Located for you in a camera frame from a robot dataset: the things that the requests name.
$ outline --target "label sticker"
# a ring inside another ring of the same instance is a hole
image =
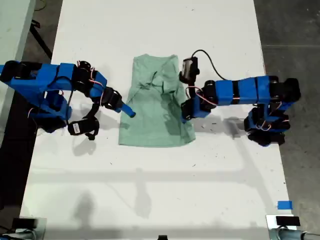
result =
[[[78,123],[74,123],[73,124],[73,130],[75,134],[79,134],[80,133],[80,128],[79,128],[79,124]]]

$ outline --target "green cloth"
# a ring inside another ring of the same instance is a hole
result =
[[[186,100],[179,81],[178,57],[144,54],[133,59],[127,99],[134,118],[121,115],[119,144],[140,147],[177,147],[196,139],[190,122],[182,123],[180,105]]]

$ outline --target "floor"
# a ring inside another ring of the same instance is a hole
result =
[[[303,230],[320,233],[320,1],[254,0],[268,75],[297,78],[302,99],[288,112],[292,128],[280,147],[293,213]],[[37,7],[43,2],[37,1]],[[49,48],[54,47],[62,0],[47,0],[33,19]],[[49,63],[32,35],[28,36],[23,60]]]

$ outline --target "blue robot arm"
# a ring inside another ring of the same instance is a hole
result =
[[[117,113],[124,111],[132,118],[136,115],[122,102],[122,96],[107,86],[107,79],[86,61],[78,61],[77,65],[8,61],[0,65],[0,73],[0,81],[19,92],[31,104],[28,117],[32,117],[37,126],[49,133],[67,125],[71,135],[85,134],[94,140],[99,131],[95,114],[100,106]],[[71,91],[69,101],[64,98],[63,91]],[[83,119],[69,123],[74,91],[90,98],[92,108]]]
[[[290,128],[290,123],[284,112],[301,97],[297,79],[279,82],[276,76],[257,76],[231,81],[221,77],[223,80],[208,80],[203,88],[197,88],[195,81],[200,70],[198,59],[193,55],[183,61],[179,73],[180,81],[188,84],[190,94],[190,99],[181,104],[183,122],[205,118],[217,106],[254,104],[244,120],[248,138],[261,146],[285,142],[283,132]]]

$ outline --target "white table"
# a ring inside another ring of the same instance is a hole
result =
[[[9,60],[21,61],[36,0],[0,1],[0,65]],[[0,81],[0,147],[14,90]]]
[[[228,79],[264,75],[253,0],[64,0],[52,63],[86,60],[126,99],[134,56],[181,63],[199,48]],[[198,57],[196,85],[218,80]],[[71,106],[76,120],[91,101],[75,93]],[[276,207],[288,200],[279,147],[237,128],[251,107],[216,108],[175,148],[118,145],[120,114],[107,109],[94,142],[38,132],[21,216],[47,218],[45,239],[267,239],[265,215],[291,211]]]

